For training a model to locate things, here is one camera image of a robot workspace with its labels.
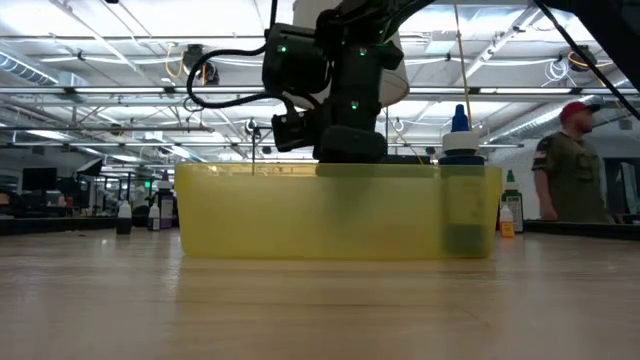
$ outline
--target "man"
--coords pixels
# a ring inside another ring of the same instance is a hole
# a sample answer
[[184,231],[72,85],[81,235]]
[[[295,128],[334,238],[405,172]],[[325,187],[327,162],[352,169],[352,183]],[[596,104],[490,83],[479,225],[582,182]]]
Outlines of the man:
[[538,143],[533,171],[543,220],[609,222],[600,195],[600,160],[583,139],[598,110],[599,105],[568,104],[560,113],[562,131]]

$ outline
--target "red cap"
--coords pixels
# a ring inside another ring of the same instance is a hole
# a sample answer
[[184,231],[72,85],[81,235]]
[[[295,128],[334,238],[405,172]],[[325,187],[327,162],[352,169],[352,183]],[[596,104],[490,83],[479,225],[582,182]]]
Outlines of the red cap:
[[570,118],[571,116],[573,116],[574,114],[582,111],[582,110],[589,110],[591,111],[591,113],[594,113],[598,110],[600,110],[601,106],[598,104],[583,104],[579,101],[576,102],[572,102],[570,104],[567,104],[567,106],[565,106],[562,109],[562,112],[560,113],[560,121],[565,121],[568,118]]

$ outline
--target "yellow plastic bin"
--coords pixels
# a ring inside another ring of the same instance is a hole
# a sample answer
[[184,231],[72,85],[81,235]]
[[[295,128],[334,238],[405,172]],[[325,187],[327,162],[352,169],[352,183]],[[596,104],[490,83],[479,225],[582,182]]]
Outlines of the yellow plastic bin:
[[193,257],[487,257],[502,174],[492,167],[181,164],[182,248]]

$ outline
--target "wooden tabletop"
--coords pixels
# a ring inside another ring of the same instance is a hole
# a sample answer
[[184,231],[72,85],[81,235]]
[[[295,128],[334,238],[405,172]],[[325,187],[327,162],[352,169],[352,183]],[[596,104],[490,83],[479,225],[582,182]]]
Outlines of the wooden tabletop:
[[493,259],[183,258],[176,231],[0,238],[0,357],[640,358],[640,244],[527,234]]

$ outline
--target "blue bottle cap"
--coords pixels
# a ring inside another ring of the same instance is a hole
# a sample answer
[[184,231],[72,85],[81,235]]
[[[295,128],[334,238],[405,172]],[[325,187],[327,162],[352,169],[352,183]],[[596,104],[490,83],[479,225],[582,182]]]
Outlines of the blue bottle cap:
[[451,132],[469,131],[469,119],[464,113],[464,105],[456,106],[456,114],[451,121]]

